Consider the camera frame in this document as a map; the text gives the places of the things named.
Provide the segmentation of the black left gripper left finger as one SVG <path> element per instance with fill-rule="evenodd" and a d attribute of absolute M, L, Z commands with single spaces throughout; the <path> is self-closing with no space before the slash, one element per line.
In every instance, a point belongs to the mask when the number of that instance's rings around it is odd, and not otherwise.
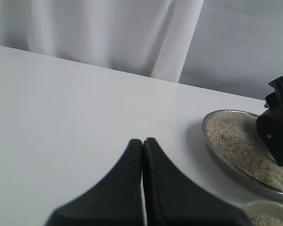
<path fill-rule="evenodd" d="M 58 207 L 48 226 L 142 226 L 142 148 L 131 139 L 109 173 L 94 187 Z"/>

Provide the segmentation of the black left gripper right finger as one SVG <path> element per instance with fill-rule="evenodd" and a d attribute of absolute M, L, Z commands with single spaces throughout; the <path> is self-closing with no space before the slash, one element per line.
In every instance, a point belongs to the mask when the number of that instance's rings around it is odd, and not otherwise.
<path fill-rule="evenodd" d="M 246 213 L 185 176 L 156 139 L 143 144 L 143 189 L 149 226 L 248 226 Z"/>

